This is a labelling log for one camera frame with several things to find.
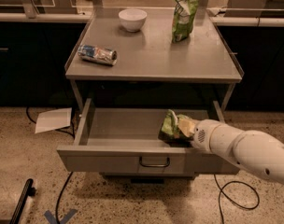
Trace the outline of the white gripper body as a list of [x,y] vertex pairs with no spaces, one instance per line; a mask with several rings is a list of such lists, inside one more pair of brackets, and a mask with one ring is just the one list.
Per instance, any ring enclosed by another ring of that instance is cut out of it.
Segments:
[[195,125],[192,146],[213,154],[226,150],[230,145],[227,128],[225,123],[213,119],[201,120]]

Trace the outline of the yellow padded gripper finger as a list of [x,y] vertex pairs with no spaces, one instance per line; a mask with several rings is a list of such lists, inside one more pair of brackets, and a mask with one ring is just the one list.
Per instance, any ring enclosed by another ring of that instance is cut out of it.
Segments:
[[195,119],[180,119],[178,127],[186,137],[193,137],[197,123],[198,121]]

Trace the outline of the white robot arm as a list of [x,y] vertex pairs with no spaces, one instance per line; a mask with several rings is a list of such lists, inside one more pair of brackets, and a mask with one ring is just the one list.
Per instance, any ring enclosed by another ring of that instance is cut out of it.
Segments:
[[284,144],[268,133],[243,131],[213,119],[180,119],[178,127],[192,145],[239,169],[284,185]]

